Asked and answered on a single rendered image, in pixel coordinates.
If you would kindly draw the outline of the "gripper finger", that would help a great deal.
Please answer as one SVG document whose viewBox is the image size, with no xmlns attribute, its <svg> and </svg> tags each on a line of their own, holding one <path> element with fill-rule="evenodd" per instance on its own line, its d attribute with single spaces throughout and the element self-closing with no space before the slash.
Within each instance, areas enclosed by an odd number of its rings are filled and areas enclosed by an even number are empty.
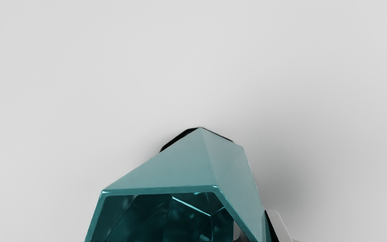
<svg viewBox="0 0 387 242">
<path fill-rule="evenodd" d="M 266 210 L 265 213 L 269 221 L 272 242 L 294 242 L 281 215 L 276 210 Z"/>
</svg>

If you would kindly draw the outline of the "teal faceted mug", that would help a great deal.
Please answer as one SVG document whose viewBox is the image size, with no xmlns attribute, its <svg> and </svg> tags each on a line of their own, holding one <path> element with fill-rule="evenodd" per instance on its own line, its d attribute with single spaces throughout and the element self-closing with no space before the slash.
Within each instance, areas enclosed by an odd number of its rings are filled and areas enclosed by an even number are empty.
<svg viewBox="0 0 387 242">
<path fill-rule="evenodd" d="M 85 242 L 271 242 L 243 147 L 197 128 L 108 185 Z"/>
</svg>

